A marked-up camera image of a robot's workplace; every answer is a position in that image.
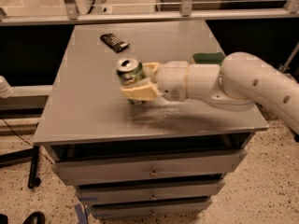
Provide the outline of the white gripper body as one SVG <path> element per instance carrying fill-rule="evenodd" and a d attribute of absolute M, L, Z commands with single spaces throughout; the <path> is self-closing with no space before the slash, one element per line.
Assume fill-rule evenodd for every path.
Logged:
<path fill-rule="evenodd" d="M 188 62 L 172 61 L 162 64 L 156 74 L 156 83 L 164 99 L 183 102 L 187 99 L 186 80 Z"/>

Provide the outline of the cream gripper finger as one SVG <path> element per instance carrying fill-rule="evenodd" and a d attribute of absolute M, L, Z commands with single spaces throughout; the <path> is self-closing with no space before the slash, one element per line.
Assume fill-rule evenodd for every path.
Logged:
<path fill-rule="evenodd" d="M 143 73 L 145 77 L 155 78 L 158 69 L 160 68 L 160 63 L 143 63 Z"/>
<path fill-rule="evenodd" d="M 137 101 L 153 101 L 163 93 L 158 86 L 151 81 L 145 84 L 133 86 L 132 88 L 121 87 L 121 94 L 124 98 Z"/>

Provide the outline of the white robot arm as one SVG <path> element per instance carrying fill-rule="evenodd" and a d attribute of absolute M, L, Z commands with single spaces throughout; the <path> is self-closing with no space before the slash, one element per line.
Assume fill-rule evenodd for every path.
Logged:
<path fill-rule="evenodd" d="M 249 53 L 232 53 L 219 64 L 142 63 L 124 57 L 116 69 L 121 94 L 132 102 L 162 96 L 171 102 L 200 100 L 231 111 L 246 110 L 257 103 L 299 133 L 299 84 Z"/>

